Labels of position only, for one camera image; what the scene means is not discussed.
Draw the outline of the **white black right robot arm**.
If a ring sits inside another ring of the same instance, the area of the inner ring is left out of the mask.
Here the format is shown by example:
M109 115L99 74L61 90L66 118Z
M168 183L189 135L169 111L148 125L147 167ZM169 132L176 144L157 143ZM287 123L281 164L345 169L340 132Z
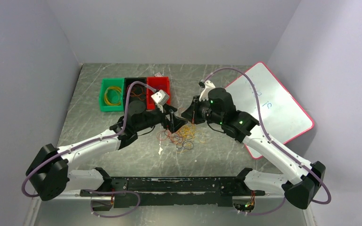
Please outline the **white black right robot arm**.
M263 132L259 120L236 109L231 94L224 88L210 90L207 97L207 100L201 101L199 96L194 96L182 117L194 124L207 122L220 125L227 136L259 152L282 173L277 175L252 170L236 181L237 192L246 195L252 190L260 190L283 194L295 207L307 209L323 186L325 165L320 161L310 162Z

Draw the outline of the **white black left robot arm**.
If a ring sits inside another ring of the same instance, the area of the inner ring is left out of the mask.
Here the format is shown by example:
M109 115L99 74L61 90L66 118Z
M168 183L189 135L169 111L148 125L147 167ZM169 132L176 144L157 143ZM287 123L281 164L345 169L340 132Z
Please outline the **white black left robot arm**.
M161 125L171 133L178 131L187 121L176 116L176 112L177 108L168 104L164 104L163 108L145 110L141 101L132 101L116 124L96 136L62 147L44 145L26 171L23 194L32 197L25 190L26 183L30 182L36 191L34 197L43 201L77 189L90 189L98 195L107 195L112 188L107 173L100 169L83 171L75 168L96 155L129 146L138 139L141 130Z

